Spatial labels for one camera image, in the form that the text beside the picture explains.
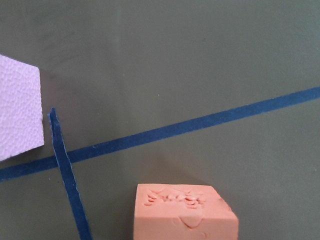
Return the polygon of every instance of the olive green surface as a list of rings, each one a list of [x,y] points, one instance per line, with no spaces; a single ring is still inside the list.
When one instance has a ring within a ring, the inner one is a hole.
[[[40,68],[68,151],[320,86],[317,0],[2,0],[0,54]],[[138,183],[212,185],[239,240],[320,239],[320,100],[73,164],[94,240],[132,240]],[[0,239],[79,239],[57,168],[0,182]]]

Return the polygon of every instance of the blue line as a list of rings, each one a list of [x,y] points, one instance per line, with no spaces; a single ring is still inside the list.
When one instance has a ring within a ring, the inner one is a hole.
[[[75,176],[72,172],[72,166],[62,137],[60,123],[54,108],[51,109],[51,112],[48,114],[48,118],[51,124],[54,154],[62,175],[64,187],[69,198],[80,239],[92,240],[84,206],[80,199]]]
[[[310,88],[288,95],[179,122],[169,126],[137,133],[131,136],[83,147],[70,151],[67,154],[71,163],[76,163],[86,159],[94,158],[104,154],[110,154],[184,133],[213,127],[219,124],[286,108],[292,105],[302,104],[318,98],[320,98],[320,87]],[[56,168],[57,166],[53,163],[52,158],[54,157],[43,158],[31,163],[0,169],[0,182]]]

